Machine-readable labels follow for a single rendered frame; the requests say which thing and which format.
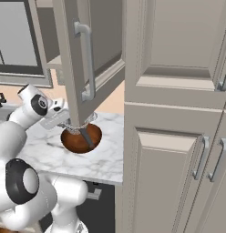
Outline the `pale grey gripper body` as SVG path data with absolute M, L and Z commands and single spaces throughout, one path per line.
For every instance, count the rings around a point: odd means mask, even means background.
M 65 122 L 69 119 L 69 112 L 66 109 L 59 109 L 55 111 L 50 108 L 45 117 L 40 121 L 40 125 L 45 129 L 52 129 L 53 127 Z

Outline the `brown bowl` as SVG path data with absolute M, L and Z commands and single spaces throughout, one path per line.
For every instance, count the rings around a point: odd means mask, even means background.
M 101 129 L 94 124 L 87 125 L 87 133 L 94 144 L 93 147 L 87 143 L 81 134 L 73 135 L 66 129 L 62 132 L 60 139 L 67 150 L 73 153 L 84 154 L 97 147 L 102 138 Z

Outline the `beige tall cabinet long door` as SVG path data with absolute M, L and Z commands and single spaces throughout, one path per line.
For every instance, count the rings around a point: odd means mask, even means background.
M 195 180 L 192 171 L 200 162 L 203 137 L 210 138 L 210 148 L 200 178 Z M 226 109 L 207 114 L 195 131 L 172 233 L 226 233 L 226 155 L 216 180 L 210 182 L 208 179 L 221 153 L 222 137 L 226 137 Z
M 172 233 L 195 131 L 213 112 L 125 104 L 123 233 Z

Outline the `beige tall cabinet short door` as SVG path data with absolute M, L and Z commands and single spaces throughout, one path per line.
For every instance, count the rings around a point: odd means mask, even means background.
M 226 0 L 126 0 L 127 102 L 223 108 Z

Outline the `dark dishwasher front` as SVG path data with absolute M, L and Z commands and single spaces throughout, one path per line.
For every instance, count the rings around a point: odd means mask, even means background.
M 115 187 L 87 181 L 88 191 L 101 189 L 99 200 L 87 199 L 77 206 L 77 214 L 85 223 L 88 233 L 115 233 Z

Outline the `beige wall cabinet door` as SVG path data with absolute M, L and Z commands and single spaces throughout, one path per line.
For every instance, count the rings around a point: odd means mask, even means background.
M 125 0 L 122 0 L 122 61 L 124 63 L 124 78 L 125 78 Z M 68 110 L 73 126 L 82 125 L 86 119 L 104 102 L 108 96 L 118 87 L 102 86 L 96 87 L 96 96 L 91 101 L 82 101 L 81 93 L 84 90 L 89 90 L 89 86 L 81 87 L 74 77 L 71 76 L 71 68 L 65 68 L 65 88 L 67 93 Z

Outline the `beige wall cabinet carcass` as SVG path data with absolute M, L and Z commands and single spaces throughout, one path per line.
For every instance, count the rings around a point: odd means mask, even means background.
M 124 79 L 122 61 L 122 0 L 36 0 L 47 66 L 65 84 L 65 68 L 81 87 L 89 86 L 86 36 L 74 23 L 91 30 L 96 87 L 118 86 Z

